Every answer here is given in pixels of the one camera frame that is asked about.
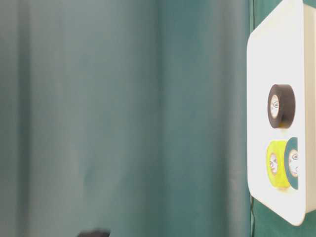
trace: black object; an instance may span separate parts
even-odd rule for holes
[[[295,115],[295,96],[290,85],[273,85],[268,98],[268,118],[273,128],[289,128]]]
[[[81,232],[78,237],[109,237],[110,231],[92,231],[92,232]]]

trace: yellow tape roll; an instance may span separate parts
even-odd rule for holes
[[[286,141],[273,141],[267,148],[266,167],[271,184],[277,188],[287,188],[290,183],[286,177],[284,152]]]

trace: fabric background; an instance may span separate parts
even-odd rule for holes
[[[1,236],[249,236],[248,4],[2,0]]]

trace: teal curtain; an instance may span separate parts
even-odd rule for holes
[[[2,0],[1,236],[249,236],[248,4]]]
[[[281,0],[250,0],[250,31],[257,27],[264,18],[281,2]],[[305,0],[305,4],[316,7],[315,0]],[[292,226],[260,202],[253,202],[255,237],[314,237],[316,236],[316,212],[306,215],[303,224]]]

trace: tape roll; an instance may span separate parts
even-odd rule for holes
[[[298,189],[298,152],[297,137],[292,137],[286,143],[284,153],[285,172],[290,185],[294,189]]]
[[[285,147],[286,141],[272,141],[267,148],[267,173],[271,184],[277,188],[287,188],[290,186],[284,167]]]
[[[295,115],[295,96],[290,85],[273,85],[268,97],[268,118],[273,128],[289,128]]]

